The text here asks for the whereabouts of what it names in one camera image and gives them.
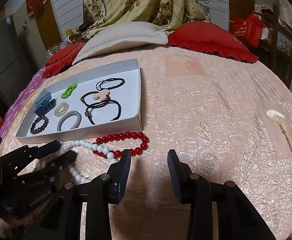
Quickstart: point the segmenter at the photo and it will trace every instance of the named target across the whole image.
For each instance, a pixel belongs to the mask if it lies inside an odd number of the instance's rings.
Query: earring
[[[290,149],[290,152],[292,152],[292,147],[291,147],[291,144],[290,144],[290,141],[288,139],[288,136],[287,136],[287,133],[284,129],[284,127],[282,126],[282,121],[283,119],[285,118],[285,116],[281,113],[279,113],[278,111],[276,110],[273,110],[273,109],[268,109],[265,113],[271,120],[275,121],[278,125],[279,125],[279,128],[282,132],[282,134],[285,136],[286,138],[286,141],[288,143],[288,146],[289,146],[289,149]]]

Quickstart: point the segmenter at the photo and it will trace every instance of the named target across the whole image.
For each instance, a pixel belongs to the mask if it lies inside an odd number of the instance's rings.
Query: purple fabric
[[[14,121],[16,115],[19,113],[20,109],[24,105],[25,100],[36,90],[41,86],[43,81],[45,80],[42,78],[42,74],[45,71],[45,68],[42,68],[39,70],[34,76],[31,82],[28,84],[28,86],[23,90],[16,101],[12,104],[12,106],[9,108],[8,112],[6,113],[4,117],[3,126],[0,129],[0,137],[3,138],[6,132],[8,131],[8,128],[12,121]]]

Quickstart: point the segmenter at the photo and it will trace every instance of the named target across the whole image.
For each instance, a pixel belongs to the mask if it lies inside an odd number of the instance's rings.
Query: green bead bracelet
[[[65,92],[61,94],[61,98],[66,99],[67,97],[69,97],[76,87],[77,87],[77,84],[75,83],[67,87]]]

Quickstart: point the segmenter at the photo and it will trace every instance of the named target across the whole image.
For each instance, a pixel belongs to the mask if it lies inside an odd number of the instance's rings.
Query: screw
[[[70,188],[72,188],[74,186],[74,184],[72,183],[72,182],[67,182],[66,184],[65,184],[65,189],[70,189]]]
[[[197,173],[192,173],[189,175],[191,179],[199,179],[199,175]]]
[[[226,182],[226,185],[227,185],[228,187],[235,187],[235,186],[236,186],[235,182],[233,182],[233,181],[231,181],[231,180],[227,181],[227,182]]]
[[[109,178],[110,178],[110,175],[109,174],[107,174],[107,173],[101,174],[101,179],[102,180],[107,180]]]

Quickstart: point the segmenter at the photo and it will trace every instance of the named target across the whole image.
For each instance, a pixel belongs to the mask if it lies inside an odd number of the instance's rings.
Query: white tray
[[[125,80],[124,85],[110,90],[110,98],[121,105],[121,116],[118,120],[110,122],[117,116],[118,106],[116,104],[108,104],[92,111],[93,121],[96,123],[96,125],[92,125],[85,116],[86,106],[80,101],[80,98],[88,92],[97,91],[95,87],[97,82],[108,78],[123,78]],[[78,85],[77,88],[73,90],[71,96],[67,99],[62,99],[61,94],[73,83]],[[108,82],[102,87],[107,88],[119,83],[120,81]],[[81,114],[82,121],[78,128],[70,130],[77,118],[72,116],[65,120],[62,130],[57,132],[57,123],[61,117],[54,115],[54,108],[46,114],[49,119],[46,129],[36,135],[30,133],[30,127],[37,117],[34,113],[35,102],[47,92],[50,92],[52,98],[56,99],[55,108],[60,103],[67,102],[69,104],[67,112],[75,110]],[[99,100],[93,99],[93,95],[87,96],[85,101],[88,104],[99,102]],[[142,126],[140,121],[141,74],[138,61],[137,59],[128,59],[80,72],[45,88],[35,102],[16,133],[16,138],[23,144],[95,138],[126,131],[139,132],[142,130]],[[36,127],[40,127],[42,123],[43,121],[40,121]]]

